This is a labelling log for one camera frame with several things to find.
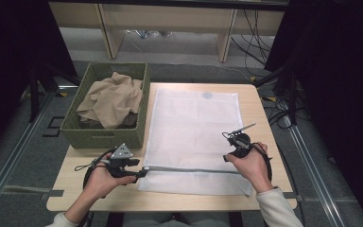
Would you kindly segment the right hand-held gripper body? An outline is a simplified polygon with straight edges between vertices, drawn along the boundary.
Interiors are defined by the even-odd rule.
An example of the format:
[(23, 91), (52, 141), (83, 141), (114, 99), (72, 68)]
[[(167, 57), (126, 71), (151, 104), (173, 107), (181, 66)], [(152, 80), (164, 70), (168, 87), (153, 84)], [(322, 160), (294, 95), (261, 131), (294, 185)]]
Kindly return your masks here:
[(253, 126), (254, 123), (228, 133), (228, 142), (231, 146), (235, 147), (235, 150), (231, 152), (231, 155), (237, 158), (244, 158), (249, 154), (252, 149), (251, 138), (244, 133), (244, 130)]

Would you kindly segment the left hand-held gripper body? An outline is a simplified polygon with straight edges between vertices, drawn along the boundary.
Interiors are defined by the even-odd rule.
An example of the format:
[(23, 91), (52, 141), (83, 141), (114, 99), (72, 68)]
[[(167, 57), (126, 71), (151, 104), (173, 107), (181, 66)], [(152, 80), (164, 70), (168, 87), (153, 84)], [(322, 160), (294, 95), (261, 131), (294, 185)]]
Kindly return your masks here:
[(133, 159), (131, 151), (125, 144), (110, 149), (111, 156), (107, 163), (107, 169), (114, 178), (123, 178), (129, 176), (133, 171), (125, 169), (128, 166), (129, 159)]

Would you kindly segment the green woven basket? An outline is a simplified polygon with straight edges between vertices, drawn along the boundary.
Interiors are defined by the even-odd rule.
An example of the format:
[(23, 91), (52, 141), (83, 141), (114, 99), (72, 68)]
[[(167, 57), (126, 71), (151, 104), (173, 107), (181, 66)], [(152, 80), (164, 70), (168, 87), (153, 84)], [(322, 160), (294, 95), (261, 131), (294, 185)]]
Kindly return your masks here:
[[(93, 126), (83, 124), (77, 114), (79, 104), (84, 100), (94, 82), (109, 78), (113, 72), (143, 82), (143, 99), (139, 105), (136, 122), (130, 127), (120, 126), (113, 130), (104, 129), (100, 123)], [(114, 148), (122, 143), (125, 143), (128, 148), (141, 148), (145, 137), (149, 90), (150, 76), (146, 63), (90, 62), (67, 115), (62, 121), (60, 132), (73, 148)]]

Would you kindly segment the white mesh laundry bag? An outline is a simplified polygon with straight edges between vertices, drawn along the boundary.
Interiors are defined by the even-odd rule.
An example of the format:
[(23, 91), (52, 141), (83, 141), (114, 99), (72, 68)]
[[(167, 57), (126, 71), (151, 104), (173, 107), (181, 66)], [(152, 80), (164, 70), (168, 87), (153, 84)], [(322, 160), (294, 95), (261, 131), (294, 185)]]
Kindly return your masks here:
[(236, 93), (158, 89), (141, 191), (211, 196), (249, 195), (251, 183), (223, 155), (233, 151), (225, 132), (242, 127)]

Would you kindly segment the beige garment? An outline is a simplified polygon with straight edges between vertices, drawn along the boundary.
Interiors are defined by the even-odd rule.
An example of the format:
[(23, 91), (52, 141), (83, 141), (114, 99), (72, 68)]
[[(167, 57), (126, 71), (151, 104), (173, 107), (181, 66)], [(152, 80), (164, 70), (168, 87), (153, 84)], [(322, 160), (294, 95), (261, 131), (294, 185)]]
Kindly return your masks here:
[(78, 105), (77, 115), (88, 112), (138, 114), (143, 98), (143, 82), (113, 72), (110, 78), (96, 81)]

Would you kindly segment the person's right hand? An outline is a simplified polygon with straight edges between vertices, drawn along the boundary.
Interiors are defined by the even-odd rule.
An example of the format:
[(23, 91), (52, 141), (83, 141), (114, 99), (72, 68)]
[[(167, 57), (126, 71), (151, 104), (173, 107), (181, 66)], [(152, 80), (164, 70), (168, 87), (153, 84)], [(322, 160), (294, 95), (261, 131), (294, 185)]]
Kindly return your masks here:
[(268, 153), (268, 146), (263, 143), (255, 143), (246, 157), (232, 156), (231, 160), (238, 172), (251, 182), (257, 193), (267, 192), (273, 188), (268, 178), (268, 168), (262, 156), (263, 153)]

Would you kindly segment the person's left hand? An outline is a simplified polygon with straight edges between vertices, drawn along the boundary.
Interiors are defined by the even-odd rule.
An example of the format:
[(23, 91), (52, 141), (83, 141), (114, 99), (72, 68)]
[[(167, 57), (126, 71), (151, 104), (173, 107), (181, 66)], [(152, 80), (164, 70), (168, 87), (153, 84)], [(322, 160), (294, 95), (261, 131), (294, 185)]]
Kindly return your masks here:
[(92, 171), (82, 194), (91, 200), (97, 200), (106, 197), (117, 186), (133, 183), (135, 180), (135, 176), (114, 178), (106, 167), (99, 166)]

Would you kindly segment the person's legs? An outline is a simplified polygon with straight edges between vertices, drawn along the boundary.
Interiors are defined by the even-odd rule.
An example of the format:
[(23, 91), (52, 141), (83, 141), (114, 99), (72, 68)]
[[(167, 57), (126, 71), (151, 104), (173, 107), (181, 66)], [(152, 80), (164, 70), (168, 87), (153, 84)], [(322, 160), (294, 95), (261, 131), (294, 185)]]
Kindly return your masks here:
[(224, 212), (126, 213), (122, 227), (230, 227)]

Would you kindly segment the black metal stand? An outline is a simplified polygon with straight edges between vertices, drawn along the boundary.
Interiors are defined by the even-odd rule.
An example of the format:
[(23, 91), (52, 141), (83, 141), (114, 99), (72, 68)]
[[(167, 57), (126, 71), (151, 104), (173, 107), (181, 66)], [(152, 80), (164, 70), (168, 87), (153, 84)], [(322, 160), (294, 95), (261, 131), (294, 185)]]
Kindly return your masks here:
[(32, 63), (28, 77), (31, 101), (30, 122), (33, 122), (40, 113), (39, 85), (43, 86), (47, 94), (55, 94), (59, 89), (59, 85), (54, 77), (65, 79), (76, 86), (81, 83), (76, 72), (68, 74), (43, 61), (34, 61)]
[(291, 124), (296, 125), (297, 75), (295, 69), (290, 66), (282, 66), (263, 79), (255, 81), (253, 85), (256, 88), (259, 88), (273, 80), (276, 81), (273, 87), (274, 95), (277, 97), (286, 97), (288, 99), (287, 115)]

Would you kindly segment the black curtain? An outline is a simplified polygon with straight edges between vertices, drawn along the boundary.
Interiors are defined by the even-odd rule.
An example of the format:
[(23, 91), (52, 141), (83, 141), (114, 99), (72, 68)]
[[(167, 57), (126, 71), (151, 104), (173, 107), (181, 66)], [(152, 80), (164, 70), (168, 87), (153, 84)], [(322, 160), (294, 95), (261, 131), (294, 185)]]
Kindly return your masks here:
[(0, 0), (0, 137), (32, 81), (55, 87), (77, 72), (48, 0)]
[(290, 0), (266, 68), (287, 65), (363, 210), (363, 0)]

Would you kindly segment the clear plastic litter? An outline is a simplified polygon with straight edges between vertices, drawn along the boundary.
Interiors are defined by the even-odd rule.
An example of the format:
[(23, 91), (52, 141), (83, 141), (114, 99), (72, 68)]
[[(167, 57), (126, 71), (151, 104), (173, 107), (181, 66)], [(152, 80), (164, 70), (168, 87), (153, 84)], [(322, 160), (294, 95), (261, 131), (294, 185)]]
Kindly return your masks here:
[(157, 31), (157, 30), (128, 30), (128, 33), (135, 33), (141, 39), (169, 37), (172, 34), (171, 31)]

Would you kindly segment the light wooden desk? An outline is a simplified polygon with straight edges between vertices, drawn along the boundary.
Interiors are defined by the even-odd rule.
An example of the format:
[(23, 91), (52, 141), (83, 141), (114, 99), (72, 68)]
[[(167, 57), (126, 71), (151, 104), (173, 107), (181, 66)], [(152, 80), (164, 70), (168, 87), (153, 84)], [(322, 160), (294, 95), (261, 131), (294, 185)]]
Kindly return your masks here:
[(125, 31), (158, 30), (215, 33), (218, 57), (227, 60), (231, 36), (277, 34), (284, 14), (259, 9), (206, 9), (160, 6), (133, 6), (49, 1), (60, 27), (99, 28), (111, 59), (117, 56)]

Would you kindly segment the metal floor rail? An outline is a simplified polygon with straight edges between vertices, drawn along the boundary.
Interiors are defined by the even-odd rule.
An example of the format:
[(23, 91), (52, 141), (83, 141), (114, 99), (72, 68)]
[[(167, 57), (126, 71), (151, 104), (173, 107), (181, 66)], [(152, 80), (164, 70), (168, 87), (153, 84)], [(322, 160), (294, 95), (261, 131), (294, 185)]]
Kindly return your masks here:
[(293, 142), (302, 158), (303, 165), (308, 173), (309, 179), (314, 186), (317, 196), (320, 200), (320, 204), (328, 218), (332, 227), (346, 227), (345, 222), (340, 214), (337, 204), (335, 203), (332, 195), (327, 188), (323, 178), (320, 175), (318, 168), (310, 154), (310, 151), (305, 144), (302, 134), (298, 127), (292, 123), (292, 121), (285, 116), (284, 121), (289, 125), (289, 130)]
[(72, 93), (75, 92), (76, 89), (76, 85), (61, 85), (58, 91), (45, 93), (45, 96), (42, 98), (42, 102), (37, 105), (36, 115), (31, 121), (27, 122), (26, 128), (21, 134), (21, 137), (10, 151), (9, 156), (4, 159), (4, 164), (0, 169), (0, 196), (12, 172), (18, 166), (33, 134), (35, 133), (35, 130), (39, 127), (41, 119), (43, 118), (43, 115), (54, 96), (57, 96), (60, 93)]

